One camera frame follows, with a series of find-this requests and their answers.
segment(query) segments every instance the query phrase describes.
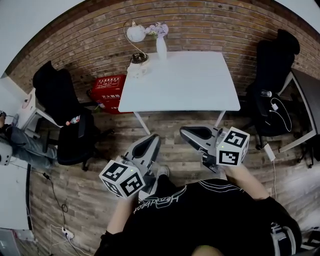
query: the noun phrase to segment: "person's arm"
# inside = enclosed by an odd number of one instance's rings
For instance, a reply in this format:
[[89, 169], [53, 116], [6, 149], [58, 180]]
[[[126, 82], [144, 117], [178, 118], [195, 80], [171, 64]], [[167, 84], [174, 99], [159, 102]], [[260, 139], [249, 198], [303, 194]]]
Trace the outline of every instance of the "person's arm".
[[254, 200], [262, 200], [270, 196], [260, 181], [243, 164], [228, 166], [224, 171], [228, 181], [242, 188]]
[[5, 115], [2, 114], [0, 116], [0, 129], [2, 129], [5, 126], [5, 121], [6, 121]]
[[137, 202], [138, 194], [128, 199], [119, 198], [118, 204], [106, 228], [106, 231], [108, 231], [110, 234], [122, 232], [130, 214], [137, 205]]

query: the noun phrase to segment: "red box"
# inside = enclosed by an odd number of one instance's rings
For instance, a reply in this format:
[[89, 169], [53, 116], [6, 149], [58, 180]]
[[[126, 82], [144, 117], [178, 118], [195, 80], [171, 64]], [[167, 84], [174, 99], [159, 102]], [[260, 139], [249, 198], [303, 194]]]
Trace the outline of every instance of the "red box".
[[99, 104], [103, 111], [111, 114], [121, 114], [118, 107], [125, 81], [125, 74], [97, 78], [90, 97]]

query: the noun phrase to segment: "black t-shirt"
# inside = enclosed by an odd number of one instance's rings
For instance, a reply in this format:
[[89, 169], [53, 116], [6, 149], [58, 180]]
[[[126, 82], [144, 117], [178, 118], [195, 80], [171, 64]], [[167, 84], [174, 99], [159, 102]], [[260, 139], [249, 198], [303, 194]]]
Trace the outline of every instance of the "black t-shirt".
[[226, 180], [179, 187], [170, 196], [150, 196], [127, 220], [123, 232], [101, 237], [96, 256], [181, 255], [209, 245], [228, 255], [274, 255], [272, 222], [292, 229], [297, 223], [271, 197], [255, 201]]

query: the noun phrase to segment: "white lamp shade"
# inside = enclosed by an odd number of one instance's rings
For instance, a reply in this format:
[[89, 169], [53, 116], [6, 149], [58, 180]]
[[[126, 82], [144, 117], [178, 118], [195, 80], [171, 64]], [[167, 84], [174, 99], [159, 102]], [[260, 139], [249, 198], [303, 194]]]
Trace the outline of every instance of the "white lamp shade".
[[126, 35], [132, 42], [141, 42], [146, 37], [145, 28], [142, 25], [131, 26]]

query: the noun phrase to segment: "jeans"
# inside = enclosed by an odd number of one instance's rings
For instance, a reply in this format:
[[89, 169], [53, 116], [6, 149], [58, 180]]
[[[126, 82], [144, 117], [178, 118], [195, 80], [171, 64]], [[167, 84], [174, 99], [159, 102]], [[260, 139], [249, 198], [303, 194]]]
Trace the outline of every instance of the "jeans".
[[44, 153], [41, 141], [29, 137], [17, 127], [12, 127], [10, 144], [12, 156], [26, 161], [33, 167], [51, 169], [53, 160], [57, 159], [57, 149], [54, 146], [48, 146], [47, 152]]

